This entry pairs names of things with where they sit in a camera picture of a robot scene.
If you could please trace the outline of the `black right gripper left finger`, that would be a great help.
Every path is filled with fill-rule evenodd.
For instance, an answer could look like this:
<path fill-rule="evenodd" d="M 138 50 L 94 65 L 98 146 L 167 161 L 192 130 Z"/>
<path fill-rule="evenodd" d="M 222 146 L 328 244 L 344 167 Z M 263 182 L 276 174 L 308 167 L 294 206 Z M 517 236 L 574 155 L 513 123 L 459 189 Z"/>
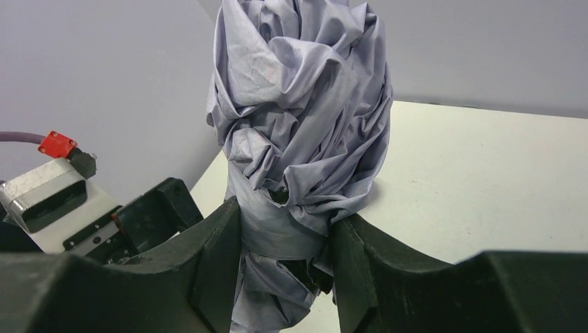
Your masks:
<path fill-rule="evenodd" d="M 229 332 L 239 204 L 123 265 L 71 254 L 1 255 L 2 332 Z"/>

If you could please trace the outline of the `lavender umbrella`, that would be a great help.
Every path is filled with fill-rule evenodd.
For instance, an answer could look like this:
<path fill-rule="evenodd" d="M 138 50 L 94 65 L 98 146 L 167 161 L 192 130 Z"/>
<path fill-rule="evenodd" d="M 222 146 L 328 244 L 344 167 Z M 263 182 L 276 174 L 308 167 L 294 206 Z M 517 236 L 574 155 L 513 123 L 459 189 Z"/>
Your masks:
<path fill-rule="evenodd" d="M 328 238 L 385 161 L 386 30 L 367 3 L 223 1 L 207 123 L 241 213 L 232 332 L 280 332 L 333 286 Z"/>

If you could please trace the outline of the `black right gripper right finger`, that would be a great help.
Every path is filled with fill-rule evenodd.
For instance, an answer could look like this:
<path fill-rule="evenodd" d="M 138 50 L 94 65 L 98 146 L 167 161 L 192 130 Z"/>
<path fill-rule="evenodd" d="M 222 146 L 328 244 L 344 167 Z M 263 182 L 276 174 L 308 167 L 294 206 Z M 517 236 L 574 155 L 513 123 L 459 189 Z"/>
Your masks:
<path fill-rule="evenodd" d="M 586 332 L 587 255 L 485 251 L 457 264 L 359 215 L 334 224 L 342 332 Z"/>

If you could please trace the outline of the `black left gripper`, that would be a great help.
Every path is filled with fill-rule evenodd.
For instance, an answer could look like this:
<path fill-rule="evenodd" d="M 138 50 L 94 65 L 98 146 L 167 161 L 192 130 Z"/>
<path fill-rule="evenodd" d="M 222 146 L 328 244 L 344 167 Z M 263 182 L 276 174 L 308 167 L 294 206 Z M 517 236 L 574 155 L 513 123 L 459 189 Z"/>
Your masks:
<path fill-rule="evenodd" d="M 202 220 L 184 181 L 167 178 L 127 205 L 99 214 L 62 245 L 102 264 L 122 264 Z"/>

